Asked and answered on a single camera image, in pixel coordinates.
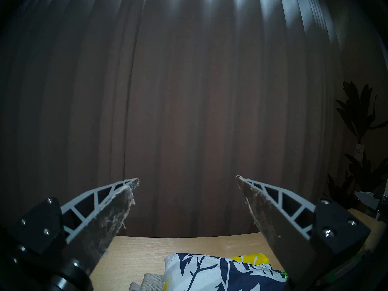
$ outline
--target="screw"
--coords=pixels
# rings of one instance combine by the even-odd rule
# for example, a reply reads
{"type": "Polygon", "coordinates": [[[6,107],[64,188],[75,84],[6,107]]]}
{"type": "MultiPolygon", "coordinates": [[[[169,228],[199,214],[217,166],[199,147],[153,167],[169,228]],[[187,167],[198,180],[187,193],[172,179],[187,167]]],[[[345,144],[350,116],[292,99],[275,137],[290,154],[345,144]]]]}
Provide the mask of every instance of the screw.
{"type": "Polygon", "coordinates": [[[80,261],[78,261],[77,259],[71,259],[71,260],[70,260],[70,263],[73,263],[73,265],[74,265],[75,267],[81,267],[81,266],[80,266],[80,261]]]}
{"type": "Polygon", "coordinates": [[[356,226],[356,225],[357,225],[357,222],[354,221],[354,220],[352,220],[352,219],[348,220],[348,223],[349,223],[351,226],[356,226]]]}
{"type": "Polygon", "coordinates": [[[335,233],[330,229],[324,229],[323,233],[326,237],[334,237],[335,236],[335,233]]]}

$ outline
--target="wooden table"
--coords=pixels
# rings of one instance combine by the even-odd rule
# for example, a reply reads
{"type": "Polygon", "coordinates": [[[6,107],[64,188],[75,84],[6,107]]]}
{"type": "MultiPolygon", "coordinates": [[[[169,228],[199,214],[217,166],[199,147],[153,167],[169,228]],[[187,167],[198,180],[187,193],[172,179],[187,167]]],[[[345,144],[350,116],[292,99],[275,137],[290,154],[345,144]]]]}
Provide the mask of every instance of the wooden table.
{"type": "Polygon", "coordinates": [[[230,258],[264,253],[274,269],[283,270],[261,233],[208,238],[138,238],[116,236],[90,278],[94,290],[128,291],[146,272],[164,274],[169,254],[197,253],[230,258]]]}

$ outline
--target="plant tag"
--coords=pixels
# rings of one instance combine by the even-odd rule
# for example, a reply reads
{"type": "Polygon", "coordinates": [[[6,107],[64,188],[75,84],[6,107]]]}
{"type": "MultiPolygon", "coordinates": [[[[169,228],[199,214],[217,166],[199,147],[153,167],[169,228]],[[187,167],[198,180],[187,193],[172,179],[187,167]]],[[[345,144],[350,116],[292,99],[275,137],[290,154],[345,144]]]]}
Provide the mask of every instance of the plant tag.
{"type": "Polygon", "coordinates": [[[365,145],[357,144],[356,150],[354,150],[354,158],[359,162],[362,162],[362,156],[364,155],[365,145]]]}

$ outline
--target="folded cloth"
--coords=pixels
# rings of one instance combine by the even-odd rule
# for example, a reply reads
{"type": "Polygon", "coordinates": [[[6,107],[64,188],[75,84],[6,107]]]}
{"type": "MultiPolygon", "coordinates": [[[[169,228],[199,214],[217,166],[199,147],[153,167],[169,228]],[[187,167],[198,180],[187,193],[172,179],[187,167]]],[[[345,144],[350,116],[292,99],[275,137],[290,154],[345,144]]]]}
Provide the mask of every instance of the folded cloth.
{"type": "Polygon", "coordinates": [[[272,269],[269,263],[255,265],[263,256],[233,257],[241,259],[235,261],[202,254],[171,254],[164,259],[164,291],[283,290],[286,273],[272,269]]]}
{"type": "Polygon", "coordinates": [[[164,278],[159,274],[146,273],[141,285],[132,282],[129,291],[163,291],[164,278]]]}

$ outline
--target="gray cloth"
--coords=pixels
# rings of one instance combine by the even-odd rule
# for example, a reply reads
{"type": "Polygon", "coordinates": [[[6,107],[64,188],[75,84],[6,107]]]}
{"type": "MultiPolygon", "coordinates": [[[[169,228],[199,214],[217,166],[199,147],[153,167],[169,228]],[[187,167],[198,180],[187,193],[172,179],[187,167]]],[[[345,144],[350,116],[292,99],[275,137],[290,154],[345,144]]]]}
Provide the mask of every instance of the gray cloth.
{"type": "Polygon", "coordinates": [[[132,282],[129,286],[129,291],[163,291],[164,276],[159,274],[146,273],[142,284],[132,282]]]}

